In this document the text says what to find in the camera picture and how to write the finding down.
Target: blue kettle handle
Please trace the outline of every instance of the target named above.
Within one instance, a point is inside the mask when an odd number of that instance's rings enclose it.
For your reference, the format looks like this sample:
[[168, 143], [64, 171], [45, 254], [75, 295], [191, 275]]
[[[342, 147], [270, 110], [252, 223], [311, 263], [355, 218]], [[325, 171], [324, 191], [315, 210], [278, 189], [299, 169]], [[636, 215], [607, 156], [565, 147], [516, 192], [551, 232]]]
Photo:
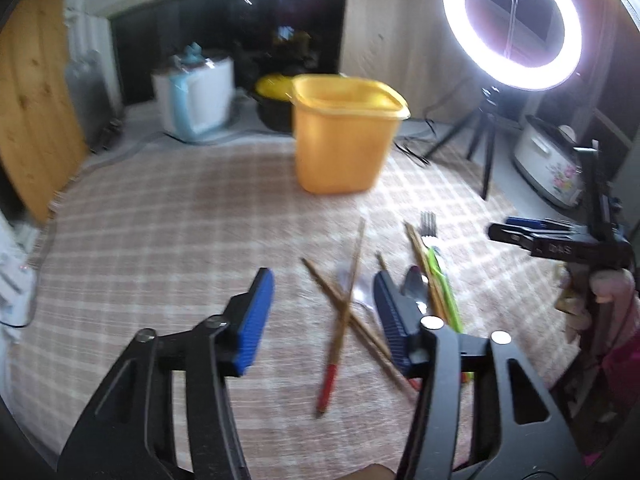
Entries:
[[193, 142], [198, 132], [193, 129], [189, 118], [187, 97], [189, 95], [188, 77], [193, 73], [178, 73], [169, 77], [171, 99], [173, 103], [174, 127], [183, 140]]

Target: metal screw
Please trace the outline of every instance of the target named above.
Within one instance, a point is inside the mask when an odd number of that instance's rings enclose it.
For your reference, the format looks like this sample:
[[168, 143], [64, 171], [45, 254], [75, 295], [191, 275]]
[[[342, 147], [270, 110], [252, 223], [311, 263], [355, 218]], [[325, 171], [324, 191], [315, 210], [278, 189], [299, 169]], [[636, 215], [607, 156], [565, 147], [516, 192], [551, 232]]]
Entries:
[[437, 330], [444, 326], [444, 321], [437, 316], [424, 316], [420, 320], [420, 323], [422, 323], [423, 327], [428, 328], [430, 330]]
[[496, 330], [491, 334], [491, 339], [498, 345], [508, 345], [511, 342], [511, 336], [502, 330]]
[[226, 326], [226, 321], [220, 319], [220, 316], [211, 316], [207, 318], [204, 324], [208, 328], [220, 328], [222, 326]]
[[136, 333], [136, 341], [139, 343], [147, 343], [156, 338], [156, 331], [152, 328], [142, 328]]

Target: floral pattern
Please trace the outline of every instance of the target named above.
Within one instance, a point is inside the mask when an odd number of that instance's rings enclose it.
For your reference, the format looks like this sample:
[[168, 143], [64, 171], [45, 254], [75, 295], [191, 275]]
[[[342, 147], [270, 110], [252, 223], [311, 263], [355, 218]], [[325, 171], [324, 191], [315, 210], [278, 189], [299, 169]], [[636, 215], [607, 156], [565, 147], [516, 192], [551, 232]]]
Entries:
[[576, 169], [573, 164], [556, 162], [546, 167], [553, 174], [553, 186], [556, 193], [562, 196], [572, 195], [575, 190], [574, 177]]

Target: wooden chopstick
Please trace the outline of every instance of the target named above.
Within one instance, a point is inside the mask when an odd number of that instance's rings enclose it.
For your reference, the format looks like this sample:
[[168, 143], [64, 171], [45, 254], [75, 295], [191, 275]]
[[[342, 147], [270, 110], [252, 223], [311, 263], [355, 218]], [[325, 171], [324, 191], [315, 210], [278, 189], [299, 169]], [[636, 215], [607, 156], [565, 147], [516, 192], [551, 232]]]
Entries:
[[[311, 277], [316, 281], [316, 283], [320, 286], [322, 291], [329, 298], [329, 302], [335, 307], [335, 309], [340, 312], [342, 308], [342, 297], [340, 293], [335, 289], [335, 287], [326, 279], [318, 270], [318, 268], [307, 258], [302, 258], [302, 263], [305, 264], [305, 267], [311, 274]], [[378, 351], [386, 358], [386, 360], [392, 365], [393, 370], [396, 370], [396, 364], [391, 357], [391, 352], [389, 351], [388, 346], [380, 339], [367, 325], [363, 322], [356, 314], [351, 312], [349, 317], [349, 324], [356, 331], [360, 332], [363, 338], [373, 346], [375, 346]], [[387, 370], [388, 365], [384, 362], [380, 363], [381, 366]], [[410, 386], [416, 390], [420, 391], [420, 383], [415, 379], [407, 379], [407, 382]]]
[[[316, 268], [316, 266], [306, 258], [302, 258], [302, 263], [305, 264], [305, 267], [308, 269], [311, 276], [316, 280], [322, 291], [329, 297], [330, 303], [340, 312], [342, 307], [342, 297], [335, 290], [335, 287], [328, 282], [320, 271]], [[349, 324], [354, 328], [360, 330], [362, 334], [369, 340], [379, 351], [380, 353], [386, 357], [389, 361], [391, 361], [391, 352], [386, 344], [376, 335], [371, 329], [353, 312], [349, 317]]]
[[433, 310], [436, 316], [438, 316], [445, 323], [449, 324], [449, 316], [447, 316], [447, 309], [444, 306], [444, 295], [442, 292], [442, 288], [440, 287], [438, 280], [431, 273], [429, 264], [427, 262], [427, 256], [424, 253], [424, 250], [422, 250], [422, 242], [420, 241], [420, 238], [418, 238], [418, 233], [415, 232], [414, 226], [409, 222], [404, 222], [404, 228], [406, 230], [406, 235], [411, 242], [411, 246], [414, 250], [414, 256], [418, 261], [420, 270], [429, 280], [429, 292], [431, 295], [431, 303], [433, 303]]
[[386, 270], [386, 272], [389, 272], [389, 268], [386, 266], [385, 259], [382, 257], [381, 252], [376, 253], [376, 260], [378, 261], [378, 266], [380, 267], [380, 270]]
[[342, 298], [341, 301], [342, 305], [341, 310], [338, 313], [338, 325], [336, 327], [334, 337], [332, 338], [331, 346], [329, 348], [329, 359], [327, 361], [326, 371], [324, 373], [324, 381], [322, 384], [322, 389], [320, 390], [320, 396], [318, 397], [318, 405], [316, 409], [318, 415], [322, 415], [326, 411], [326, 407], [329, 404], [329, 398], [331, 397], [331, 392], [334, 389], [335, 376], [338, 371], [338, 363], [340, 362], [340, 352], [342, 351], [342, 344], [344, 342], [344, 333], [347, 330], [349, 318], [351, 317], [351, 299], [353, 297], [353, 287], [355, 286], [356, 276], [358, 275], [360, 251], [362, 250], [362, 240], [364, 238], [365, 225], [365, 219], [360, 218], [360, 224], [358, 226], [358, 238], [356, 240], [356, 247], [353, 252], [353, 259], [351, 261], [351, 272], [349, 276], [347, 294]]

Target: pink fabric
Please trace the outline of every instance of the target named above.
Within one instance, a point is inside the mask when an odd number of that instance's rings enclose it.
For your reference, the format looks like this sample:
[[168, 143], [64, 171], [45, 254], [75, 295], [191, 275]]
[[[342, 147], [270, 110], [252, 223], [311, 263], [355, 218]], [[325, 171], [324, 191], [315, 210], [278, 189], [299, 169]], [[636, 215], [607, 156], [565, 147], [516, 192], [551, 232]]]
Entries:
[[591, 467], [597, 459], [600, 458], [600, 455], [602, 453], [592, 453], [590, 455], [585, 455], [582, 457], [582, 459], [584, 460], [584, 465], [587, 467]]
[[615, 400], [631, 408], [640, 396], [640, 331], [609, 352], [602, 368]]
[[640, 328], [640, 301], [634, 276], [626, 269], [599, 270], [589, 282], [593, 293], [600, 298], [600, 307], [613, 307], [606, 348], [624, 346]]

